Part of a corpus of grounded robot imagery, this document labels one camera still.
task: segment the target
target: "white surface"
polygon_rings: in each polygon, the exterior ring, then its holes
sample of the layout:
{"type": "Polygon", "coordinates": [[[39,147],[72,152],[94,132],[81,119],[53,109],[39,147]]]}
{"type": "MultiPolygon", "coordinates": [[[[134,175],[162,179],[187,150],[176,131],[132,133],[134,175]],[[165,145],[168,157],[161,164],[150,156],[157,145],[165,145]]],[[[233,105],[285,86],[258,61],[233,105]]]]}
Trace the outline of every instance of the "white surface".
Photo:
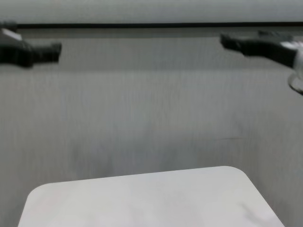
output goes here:
{"type": "Polygon", "coordinates": [[[283,227],[240,170],[212,167],[52,183],[19,227],[283,227]]]}
{"type": "Polygon", "coordinates": [[[2,0],[19,23],[302,21],[302,0],[2,0]]]}

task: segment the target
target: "gray wall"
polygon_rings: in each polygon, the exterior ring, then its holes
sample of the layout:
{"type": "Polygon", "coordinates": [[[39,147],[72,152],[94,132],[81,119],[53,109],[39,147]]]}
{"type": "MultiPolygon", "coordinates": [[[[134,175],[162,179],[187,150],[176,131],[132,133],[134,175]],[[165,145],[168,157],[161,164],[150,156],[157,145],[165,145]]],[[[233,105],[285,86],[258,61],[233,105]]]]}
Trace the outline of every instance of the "gray wall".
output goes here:
{"type": "Polygon", "coordinates": [[[59,66],[0,69],[0,226],[45,183],[221,165],[302,226],[303,97],[290,70],[224,52],[221,31],[24,31],[64,49],[59,66]]]}

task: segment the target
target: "gray surface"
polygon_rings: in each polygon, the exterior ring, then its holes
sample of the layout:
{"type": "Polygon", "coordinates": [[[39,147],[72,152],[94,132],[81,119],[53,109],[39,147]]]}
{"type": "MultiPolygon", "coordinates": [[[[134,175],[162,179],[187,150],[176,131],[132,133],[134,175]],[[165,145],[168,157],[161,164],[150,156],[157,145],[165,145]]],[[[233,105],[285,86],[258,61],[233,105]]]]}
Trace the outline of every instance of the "gray surface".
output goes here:
{"type": "Polygon", "coordinates": [[[19,23],[203,23],[303,21],[302,0],[1,0],[19,23]]]}
{"type": "Polygon", "coordinates": [[[221,165],[302,226],[303,98],[218,31],[27,31],[64,49],[60,66],[0,69],[0,226],[44,183],[221,165]]]}

